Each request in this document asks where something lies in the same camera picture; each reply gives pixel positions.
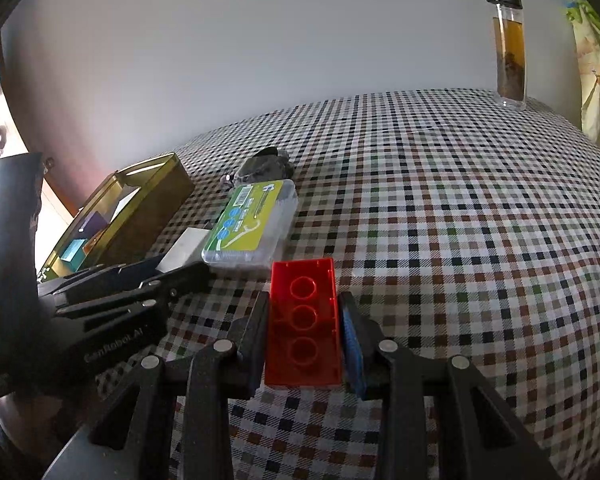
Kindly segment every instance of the red lego brick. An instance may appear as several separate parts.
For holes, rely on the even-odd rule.
[[[331,258],[273,264],[264,382],[288,387],[342,382]]]

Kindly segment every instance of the plaid fabric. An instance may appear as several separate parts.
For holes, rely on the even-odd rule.
[[[600,457],[600,151],[538,102],[502,110],[486,91],[297,106],[178,150],[195,192],[151,254],[211,225],[228,199],[220,176],[269,145],[296,165],[285,257],[332,256],[339,290],[387,336],[426,357],[470,357],[560,474],[584,478]],[[175,359],[224,336],[267,287],[220,275],[208,296],[180,300],[155,352]],[[104,392],[128,366],[102,377]],[[379,419],[377,402],[344,389],[262,387],[230,405],[235,477],[371,478]],[[174,478],[181,423],[180,412]],[[435,476],[433,423],[428,438]]]

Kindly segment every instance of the white wall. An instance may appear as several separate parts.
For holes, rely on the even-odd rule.
[[[528,93],[579,124],[565,0],[523,0]],[[83,200],[109,171],[301,102],[495,83],[485,0],[23,0],[10,107]]]

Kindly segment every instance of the metal rivet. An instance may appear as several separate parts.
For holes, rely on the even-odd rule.
[[[155,355],[148,355],[142,361],[140,361],[140,365],[142,368],[146,368],[150,370],[151,368],[157,367],[160,364],[160,359],[158,359]]]
[[[467,359],[463,355],[454,355],[451,358],[451,365],[454,368],[458,368],[459,370],[467,369],[470,364],[471,364],[471,362],[469,361],[469,359]]]
[[[381,349],[382,352],[391,353],[398,349],[398,343],[392,339],[382,339],[382,341],[378,343],[378,348]]]
[[[233,347],[234,343],[228,339],[218,339],[218,341],[214,343],[214,350],[220,353],[228,352]]]

